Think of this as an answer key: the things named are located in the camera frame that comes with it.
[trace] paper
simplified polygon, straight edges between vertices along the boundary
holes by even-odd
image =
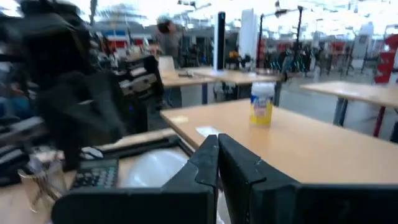
[[[199,132],[199,134],[203,135],[205,138],[207,138],[207,136],[211,135],[211,134],[220,134],[221,132],[211,126],[205,126],[205,127],[199,127],[197,128],[197,132]]]
[[[170,118],[170,120],[176,124],[188,122],[188,118],[186,116],[176,116],[176,117]]]

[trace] black pole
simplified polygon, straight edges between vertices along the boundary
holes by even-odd
[[[260,53],[261,53],[261,49],[260,49],[260,45],[261,45],[261,39],[262,39],[262,20],[264,18],[264,15],[261,14],[260,16],[260,31],[259,31],[259,41],[257,43],[257,59],[256,59],[256,68],[260,67]]]
[[[293,54],[293,60],[292,60],[292,72],[295,72],[296,67],[295,67],[295,62],[297,60],[297,55],[299,54],[299,42],[300,42],[300,28],[301,28],[301,18],[303,16],[303,7],[298,6],[298,13],[300,14],[298,16],[298,26],[297,26],[297,37],[296,37],[296,44],[294,46],[294,54]]]

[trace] white pillar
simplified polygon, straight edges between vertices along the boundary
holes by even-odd
[[[250,55],[254,60],[256,60],[257,56],[259,22],[260,18],[254,12],[254,9],[242,11],[241,30],[239,31],[239,54],[242,56]]]

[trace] chair backrest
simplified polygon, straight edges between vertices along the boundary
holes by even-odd
[[[160,56],[158,68],[160,72],[174,72],[175,67],[174,67],[173,57]]]

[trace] plastic bottle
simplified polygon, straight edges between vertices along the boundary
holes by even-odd
[[[275,83],[253,83],[250,96],[250,122],[263,126],[271,125]]]

